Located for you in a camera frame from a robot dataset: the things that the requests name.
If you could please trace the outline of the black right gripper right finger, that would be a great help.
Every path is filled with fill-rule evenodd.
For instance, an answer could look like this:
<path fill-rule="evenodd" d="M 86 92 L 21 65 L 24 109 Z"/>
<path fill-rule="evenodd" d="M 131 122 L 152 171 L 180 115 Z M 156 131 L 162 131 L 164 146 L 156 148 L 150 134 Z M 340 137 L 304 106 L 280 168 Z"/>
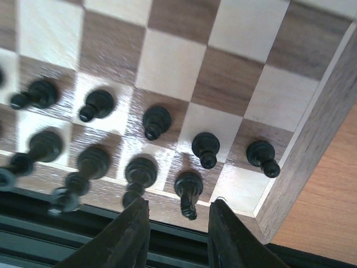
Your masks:
<path fill-rule="evenodd" d="M 210 205 L 208 235 L 210 267 L 287 267 L 222 199 Z"/>

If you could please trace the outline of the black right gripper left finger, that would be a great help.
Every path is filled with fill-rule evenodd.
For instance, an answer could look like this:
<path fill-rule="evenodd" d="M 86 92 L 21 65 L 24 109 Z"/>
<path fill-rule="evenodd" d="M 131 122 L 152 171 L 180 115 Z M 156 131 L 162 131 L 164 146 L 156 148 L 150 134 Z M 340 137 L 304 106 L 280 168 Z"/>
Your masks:
<path fill-rule="evenodd" d="M 137 198 L 95 238 L 55 267 L 145 267 L 150 233 L 148 201 Z"/>

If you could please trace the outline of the black chess piece tray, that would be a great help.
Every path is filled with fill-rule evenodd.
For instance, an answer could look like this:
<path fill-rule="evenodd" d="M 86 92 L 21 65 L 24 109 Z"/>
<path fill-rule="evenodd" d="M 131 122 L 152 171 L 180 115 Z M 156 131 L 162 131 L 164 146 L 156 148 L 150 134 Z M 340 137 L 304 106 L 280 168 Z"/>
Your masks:
<path fill-rule="evenodd" d="M 48 214 L 59 216 L 77 210 L 80 197 L 90 189 L 90 181 L 100 179 L 108 172 L 110 156 L 98 147 L 88 147 L 78 156 L 76 164 L 77 171 L 67 175 L 64 186 L 52 191 Z"/>
<path fill-rule="evenodd" d="M 274 159 L 275 155 L 274 147 L 268 141 L 263 140 L 252 142 L 246 150 L 248 162 L 259 167 L 268 178 L 276 178 L 281 171 Z"/>
<path fill-rule="evenodd" d="M 6 166 L 1 166 L 1 191 L 15 187 L 17 178 L 32 173 L 36 162 L 52 162 L 62 153 L 61 137 L 53 131 L 41 131 L 29 141 L 27 153 L 15 153 Z"/>
<path fill-rule="evenodd" d="M 191 171 L 181 173 L 175 181 L 174 190 L 181 199 L 181 213 L 190 221 L 197 218 L 195 205 L 203 188 L 200 175 Z"/>
<path fill-rule="evenodd" d="M 146 188 L 151 187 L 157 179 L 157 166 L 145 157 L 132 159 L 125 170 L 128 182 L 126 192 L 122 198 L 124 208 L 127 208 L 137 198 L 140 198 Z"/>

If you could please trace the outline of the black pawn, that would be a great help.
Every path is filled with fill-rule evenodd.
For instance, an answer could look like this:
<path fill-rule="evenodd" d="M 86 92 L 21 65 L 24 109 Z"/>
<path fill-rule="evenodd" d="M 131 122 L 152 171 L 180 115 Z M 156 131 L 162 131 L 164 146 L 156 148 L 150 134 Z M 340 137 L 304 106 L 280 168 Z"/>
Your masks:
<path fill-rule="evenodd" d="M 149 141 L 157 140 L 171 126 L 171 115 L 161 106 L 150 107 L 143 115 L 144 135 Z"/>
<path fill-rule="evenodd" d="M 204 169 L 212 169 L 216 163 L 216 155 L 220 150 L 218 138 L 210 132 L 202 132 L 195 136 L 192 141 L 192 151 L 200 159 Z"/>
<path fill-rule="evenodd" d="M 87 96 L 85 105 L 79 111 L 79 118 L 87 123 L 95 118 L 102 119 L 109 116 L 113 109 L 112 95 L 104 89 L 97 89 Z"/>
<path fill-rule="evenodd" d="M 37 109 L 46 109 L 58 101 L 59 91 L 56 85 L 45 79 L 33 81 L 26 91 L 11 96 L 9 105 L 14 110 L 33 106 Z"/>

